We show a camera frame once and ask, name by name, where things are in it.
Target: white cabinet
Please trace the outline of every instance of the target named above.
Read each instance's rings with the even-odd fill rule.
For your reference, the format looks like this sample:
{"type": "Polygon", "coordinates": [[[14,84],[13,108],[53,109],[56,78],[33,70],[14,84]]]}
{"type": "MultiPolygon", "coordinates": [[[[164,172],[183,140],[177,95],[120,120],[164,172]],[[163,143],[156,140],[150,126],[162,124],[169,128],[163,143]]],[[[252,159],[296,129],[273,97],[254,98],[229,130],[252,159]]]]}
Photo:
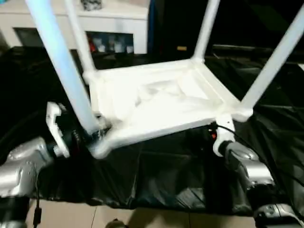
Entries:
{"type": "MultiPolygon", "coordinates": [[[[132,34],[134,53],[147,52],[148,0],[103,0],[103,8],[96,11],[84,11],[81,3],[75,1],[85,31],[132,34]]],[[[68,48],[76,49],[64,1],[51,0],[51,3],[68,48]]],[[[22,46],[22,38],[16,32],[19,28],[35,28],[35,24],[25,0],[8,0],[0,5],[0,29],[10,47],[22,46]]]]}

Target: black cable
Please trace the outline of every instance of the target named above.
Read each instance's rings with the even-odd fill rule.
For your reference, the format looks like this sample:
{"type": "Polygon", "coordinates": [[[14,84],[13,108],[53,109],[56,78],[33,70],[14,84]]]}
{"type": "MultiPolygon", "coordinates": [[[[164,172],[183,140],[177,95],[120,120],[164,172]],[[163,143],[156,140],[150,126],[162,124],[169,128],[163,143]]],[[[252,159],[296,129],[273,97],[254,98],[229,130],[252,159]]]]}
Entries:
{"type": "MultiPolygon", "coordinates": [[[[36,118],[37,116],[41,115],[44,113],[44,109],[37,110],[28,116],[22,118],[19,122],[17,122],[12,128],[10,128],[6,134],[0,138],[0,147],[2,147],[3,144],[5,144],[7,141],[9,141],[10,138],[13,137],[13,135],[16,133],[16,131],[20,130],[21,127],[23,127],[26,123],[28,123],[30,120],[36,118]]],[[[4,158],[4,156],[7,156],[6,153],[2,153],[0,155],[0,160],[4,158]]]]}
{"type": "Polygon", "coordinates": [[[220,127],[220,128],[223,128],[226,131],[229,131],[229,132],[233,133],[240,141],[242,141],[243,144],[245,144],[245,146],[247,146],[248,148],[252,149],[258,155],[257,151],[253,148],[253,146],[251,146],[246,140],[244,140],[241,136],[239,136],[235,131],[233,131],[233,130],[227,128],[227,127],[224,127],[222,125],[218,125],[217,124],[216,126],[220,127]]]}
{"type": "Polygon", "coordinates": [[[284,171],[284,170],[282,170],[282,169],[280,169],[280,168],[277,168],[277,170],[278,170],[280,173],[284,174],[285,176],[287,176],[287,177],[293,179],[295,182],[297,182],[299,185],[301,185],[301,186],[304,188],[304,183],[302,183],[298,178],[294,177],[292,174],[290,174],[290,173],[288,173],[288,172],[286,172],[286,171],[284,171]]]}
{"type": "Polygon", "coordinates": [[[40,196],[39,196],[39,185],[38,185],[38,177],[39,173],[37,173],[36,177],[36,182],[35,182],[35,187],[36,187],[36,208],[35,208],[35,213],[34,213],[34,219],[33,219],[33,227],[37,228],[37,226],[41,223],[41,214],[42,214],[42,209],[40,207],[40,196]]]}

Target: black tablecloth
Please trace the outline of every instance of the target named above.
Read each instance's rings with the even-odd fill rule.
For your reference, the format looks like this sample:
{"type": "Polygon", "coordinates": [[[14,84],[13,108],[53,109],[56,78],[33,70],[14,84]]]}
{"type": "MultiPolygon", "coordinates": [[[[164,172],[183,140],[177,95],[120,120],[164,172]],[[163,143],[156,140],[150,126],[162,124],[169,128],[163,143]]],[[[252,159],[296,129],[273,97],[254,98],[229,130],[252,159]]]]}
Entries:
{"type": "MultiPolygon", "coordinates": [[[[76,52],[73,56],[79,66],[76,52]]],[[[163,61],[147,55],[94,55],[98,69],[163,61]]],[[[262,63],[210,58],[206,65],[239,99],[262,63]]],[[[69,107],[43,49],[13,48],[0,58],[0,159],[38,135],[50,138],[47,101],[69,107]]],[[[304,215],[304,72],[286,65],[246,123],[235,123],[267,161],[283,193],[304,215]]],[[[106,204],[118,208],[156,207],[218,214],[251,215],[236,177],[212,152],[203,128],[114,150],[97,161],[82,153],[56,161],[39,175],[40,196],[48,200],[106,204]]]]}

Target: white shelf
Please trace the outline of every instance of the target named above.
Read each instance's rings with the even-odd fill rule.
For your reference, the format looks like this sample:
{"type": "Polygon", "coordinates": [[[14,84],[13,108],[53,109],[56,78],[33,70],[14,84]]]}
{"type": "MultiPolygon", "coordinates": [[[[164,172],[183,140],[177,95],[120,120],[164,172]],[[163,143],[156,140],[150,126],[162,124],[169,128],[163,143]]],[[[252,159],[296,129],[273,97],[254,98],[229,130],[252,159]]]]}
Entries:
{"type": "MultiPolygon", "coordinates": [[[[135,0],[104,0],[100,10],[85,11],[79,0],[76,0],[78,15],[81,17],[103,17],[147,20],[149,1],[143,0],[142,4],[135,4],[135,0]]],[[[51,0],[53,11],[56,15],[66,15],[63,0],[51,0]]],[[[29,14],[29,9],[24,0],[8,0],[0,5],[0,13],[29,14]]]]}

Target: metal robot arm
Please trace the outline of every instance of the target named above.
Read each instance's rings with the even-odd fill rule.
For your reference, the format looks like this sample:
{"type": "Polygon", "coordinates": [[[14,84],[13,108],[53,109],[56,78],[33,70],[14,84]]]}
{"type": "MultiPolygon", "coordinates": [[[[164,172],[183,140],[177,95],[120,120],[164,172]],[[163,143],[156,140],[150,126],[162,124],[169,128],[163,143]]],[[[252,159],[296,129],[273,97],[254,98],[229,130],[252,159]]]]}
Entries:
{"type": "Polygon", "coordinates": [[[251,149],[238,142],[224,141],[219,152],[228,169],[235,172],[254,212],[256,227],[303,227],[292,207],[278,194],[267,166],[251,149]]]}
{"type": "Polygon", "coordinates": [[[0,228],[26,227],[29,196],[39,171],[52,162],[42,138],[12,150],[0,166],[0,228]]]}

